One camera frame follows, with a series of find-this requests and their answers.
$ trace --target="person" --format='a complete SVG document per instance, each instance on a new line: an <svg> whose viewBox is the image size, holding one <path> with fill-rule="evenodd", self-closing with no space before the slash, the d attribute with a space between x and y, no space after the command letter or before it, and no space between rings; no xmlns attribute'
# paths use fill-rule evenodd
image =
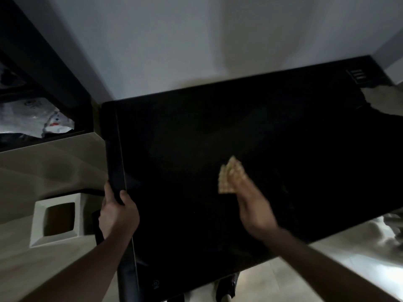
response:
<svg viewBox="0 0 403 302"><path fill-rule="evenodd" d="M324 301L398 301L280 228L269 201L236 167L230 171L229 181L237 191L239 217L246 231L290 264ZM116 202L107 182L105 203L99 217L105 240L28 294L23 302L102 301L140 222L137 206L128 193L122 190L120 198L124 205Z"/></svg>

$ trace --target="black tabletop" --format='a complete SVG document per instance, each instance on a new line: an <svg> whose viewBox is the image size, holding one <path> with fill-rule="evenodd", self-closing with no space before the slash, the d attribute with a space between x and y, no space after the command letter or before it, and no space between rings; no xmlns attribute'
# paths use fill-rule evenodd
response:
<svg viewBox="0 0 403 302"><path fill-rule="evenodd" d="M349 72L363 68L358 84ZM110 180L141 218L120 300L163 301L273 257L243 229L235 196L217 193L231 155L305 242L400 207L403 119L360 92L389 83L360 57L104 104Z"/></svg>

